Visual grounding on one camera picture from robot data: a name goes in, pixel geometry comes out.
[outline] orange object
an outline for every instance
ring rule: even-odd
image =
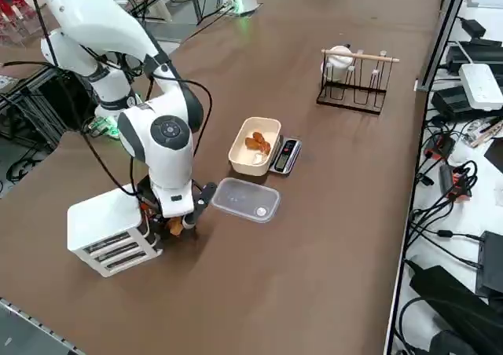
[[[268,141],[264,141],[260,145],[260,152],[266,155],[270,154],[270,143]]]
[[[247,137],[246,139],[244,139],[244,144],[248,149],[260,149],[261,146],[260,142],[258,142],[253,137]]]
[[[182,217],[178,216],[177,218],[171,218],[167,221],[167,227],[170,229],[170,233],[173,236],[180,236],[180,233],[183,231]]]
[[[261,133],[257,132],[257,131],[255,131],[255,132],[253,133],[253,138],[254,138],[257,142],[259,142],[260,144],[262,144],[262,143],[265,143],[265,142],[266,142],[266,139],[264,139],[264,136],[263,136]]]

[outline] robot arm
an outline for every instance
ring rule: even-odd
[[[199,130],[204,115],[196,95],[185,83],[166,80],[180,79],[171,60],[114,0],[46,2],[61,26],[50,35],[58,64],[88,78],[104,74],[101,70],[107,71],[107,75],[95,82],[90,79],[100,97],[105,93],[116,94],[123,100],[130,92],[129,84],[124,85],[121,71],[111,75],[107,67],[96,62],[81,46],[125,53],[143,61],[145,74],[156,80],[163,95],[125,110],[124,105],[114,107],[115,112],[120,112],[120,139],[132,156],[149,166],[152,191],[160,201],[163,216],[193,212],[192,132]],[[46,43],[42,44],[42,50],[53,62]]]

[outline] table surface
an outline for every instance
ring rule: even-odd
[[[467,7],[466,3],[461,6],[459,16],[466,19],[476,19],[485,28],[484,38],[493,40],[503,40],[503,30],[497,25],[498,19],[503,15],[503,9],[474,8]],[[454,23],[450,35],[453,41],[469,41],[470,36],[461,28],[460,21]],[[439,70],[437,79],[455,79],[447,75],[443,70]],[[439,80],[433,86],[434,90],[441,90],[451,86],[461,85],[461,82],[445,82]],[[428,119],[437,115],[437,111],[428,112]],[[460,123],[456,130],[461,130],[464,123]],[[430,133],[425,131],[425,138]],[[430,230],[449,229],[458,233],[470,233],[481,236],[484,231],[490,231],[503,235],[503,207],[496,204],[495,189],[503,188],[503,174],[485,158],[484,154],[491,145],[491,141],[478,148],[469,148],[464,143],[458,141],[453,150],[453,155],[449,159],[452,165],[458,165],[469,159],[474,160],[478,166],[478,178],[475,187],[472,190],[472,198],[462,204],[454,205],[452,213],[445,219],[437,221]],[[428,161],[423,170],[428,168],[433,161]],[[439,166],[436,166],[428,176],[432,178],[435,184],[431,187],[418,185],[414,197],[414,207],[426,208],[431,206],[440,197],[439,188]],[[453,238],[451,240],[441,239],[437,236],[430,236],[432,240],[439,243],[455,255],[477,262],[479,255],[479,243],[465,238]],[[470,291],[475,292],[476,273],[472,267],[462,265],[460,262],[451,258],[448,254],[437,249],[428,241],[419,238],[407,252],[407,258],[415,258],[417,263],[425,268],[434,265],[441,265]],[[402,278],[402,289],[400,291],[400,300],[398,311],[417,294],[409,286],[410,274],[409,268],[405,267]],[[441,320],[435,320],[437,313],[425,302],[414,304],[407,310],[404,319],[404,333],[407,342],[413,346],[422,349],[428,349],[431,338],[439,331],[445,329]]]
[[[281,193],[270,223],[210,207],[199,242],[102,278],[66,249],[68,207],[112,188],[75,134],[0,204],[0,295],[86,353],[383,349],[424,109],[413,83],[439,0],[259,1],[250,19],[222,18],[173,60],[215,102],[199,183],[235,176],[227,153],[247,117],[278,119],[303,141],[290,177],[261,180]],[[347,42],[401,60],[380,116],[316,105],[320,50]],[[127,182],[120,144],[98,151]]]

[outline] clear plastic container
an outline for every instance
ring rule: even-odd
[[[218,184],[211,203],[230,214],[267,223],[280,204],[280,193],[273,188],[228,177]]]

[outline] power strip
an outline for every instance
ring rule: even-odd
[[[459,76],[472,108],[487,112],[503,108],[503,94],[487,64],[463,64]]]

